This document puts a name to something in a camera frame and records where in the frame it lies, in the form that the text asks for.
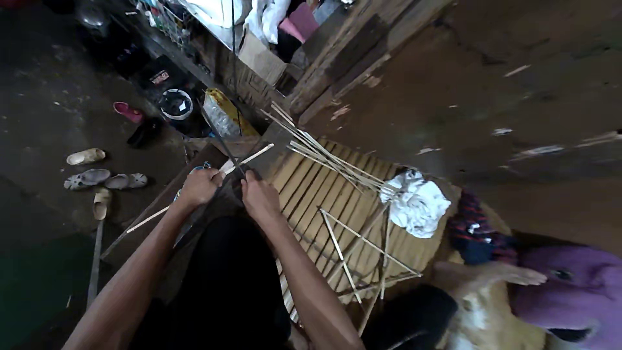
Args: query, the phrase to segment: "pink fabric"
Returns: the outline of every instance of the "pink fabric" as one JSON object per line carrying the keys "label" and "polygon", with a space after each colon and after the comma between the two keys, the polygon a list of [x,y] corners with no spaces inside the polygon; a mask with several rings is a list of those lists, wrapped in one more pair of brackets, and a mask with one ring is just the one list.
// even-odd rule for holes
{"label": "pink fabric", "polygon": [[285,18],[281,24],[279,24],[279,28],[281,28],[284,32],[288,33],[292,37],[300,40],[300,42],[305,42],[305,37],[298,31],[298,28],[289,20],[289,18]]}
{"label": "pink fabric", "polygon": [[320,26],[313,18],[313,11],[306,2],[303,2],[294,10],[288,18],[285,18],[279,28],[286,33],[305,42]]}

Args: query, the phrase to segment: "forearm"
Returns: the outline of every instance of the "forearm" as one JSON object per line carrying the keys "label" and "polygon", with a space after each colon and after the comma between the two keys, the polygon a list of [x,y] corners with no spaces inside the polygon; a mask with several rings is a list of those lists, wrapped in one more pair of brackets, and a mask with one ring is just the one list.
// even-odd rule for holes
{"label": "forearm", "polygon": [[326,279],[317,270],[284,217],[259,223],[272,242],[305,331],[317,349],[364,349]]}
{"label": "forearm", "polygon": [[179,227],[194,206],[176,201],[102,289],[64,349],[118,349],[129,344],[141,322]]}

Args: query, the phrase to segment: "dirt floor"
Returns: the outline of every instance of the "dirt floor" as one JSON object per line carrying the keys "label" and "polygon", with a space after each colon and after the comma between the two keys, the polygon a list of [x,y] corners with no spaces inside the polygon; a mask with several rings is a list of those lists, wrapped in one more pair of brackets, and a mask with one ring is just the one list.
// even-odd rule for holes
{"label": "dirt floor", "polygon": [[[93,191],[64,189],[67,177],[92,167],[149,177],[143,189],[114,192],[109,227],[115,231],[185,165],[182,137],[170,128],[146,149],[126,145],[136,125],[115,113],[113,102],[128,102],[152,116],[157,111],[110,67],[96,67],[79,43],[75,25],[73,16],[59,16],[40,4],[0,12],[5,33],[0,38],[0,271],[10,276],[0,286],[0,328],[7,333],[2,332],[0,348],[23,340],[64,310],[72,293],[86,291],[81,283],[88,280],[84,271],[90,269],[97,225]],[[87,166],[65,162],[69,154],[92,147],[105,150],[106,159]],[[51,267],[50,261],[62,263]],[[57,279],[41,277],[46,275]],[[24,291],[30,294],[23,304],[4,298]],[[28,303],[32,310],[20,311],[32,311],[32,316],[11,314]]]}

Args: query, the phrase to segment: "black pants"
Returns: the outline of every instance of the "black pants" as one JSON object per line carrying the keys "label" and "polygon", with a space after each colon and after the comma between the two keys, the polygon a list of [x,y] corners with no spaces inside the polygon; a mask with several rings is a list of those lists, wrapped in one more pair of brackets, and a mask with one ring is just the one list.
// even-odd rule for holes
{"label": "black pants", "polygon": [[220,217],[205,229],[182,286],[150,305],[132,349],[280,349],[289,338],[279,274],[252,222]]}
{"label": "black pants", "polygon": [[[444,291],[421,285],[387,303],[363,342],[367,350],[433,349],[456,310]],[[282,349],[289,334],[264,238],[246,219],[221,217],[198,241],[178,295],[167,306],[152,302],[130,348]]]}

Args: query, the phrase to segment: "bamboo slat mat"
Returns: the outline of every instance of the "bamboo slat mat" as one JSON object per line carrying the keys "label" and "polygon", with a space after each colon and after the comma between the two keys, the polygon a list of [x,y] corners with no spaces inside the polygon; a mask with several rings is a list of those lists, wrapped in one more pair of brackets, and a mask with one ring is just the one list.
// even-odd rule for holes
{"label": "bamboo slat mat", "polygon": [[[331,141],[320,140],[319,142],[335,156],[380,179],[388,180],[395,176],[396,164],[358,153]],[[297,153],[292,153],[285,159],[280,169],[273,175],[271,182],[279,191],[283,214],[287,217],[294,234],[324,276],[339,257],[324,220],[318,213],[318,206],[359,232],[365,219],[377,206],[381,205],[377,193],[370,189],[363,189],[363,187],[360,187],[359,191],[337,172]],[[389,253],[414,270],[423,270],[439,246],[445,221],[451,211],[448,210],[439,222],[439,228],[431,239],[418,239],[408,234],[403,228],[389,224]],[[332,220],[329,219],[329,222],[332,224],[341,249],[344,249],[355,236]],[[381,227],[383,225],[386,225],[386,217],[376,222],[368,236],[368,239],[379,247],[382,246]],[[366,285],[379,280],[377,268],[379,257],[380,253],[367,244],[358,246],[348,259],[348,267],[355,284]],[[277,266],[281,273],[285,305],[292,319],[296,319],[287,281],[278,261]],[[389,263],[387,267],[388,278],[404,272],[406,270],[395,263]],[[343,269],[330,282],[330,285],[336,292],[351,288]],[[374,292],[375,290],[364,291],[360,293],[360,297],[371,298]],[[352,298],[353,296],[349,296],[341,300],[349,303]]]}

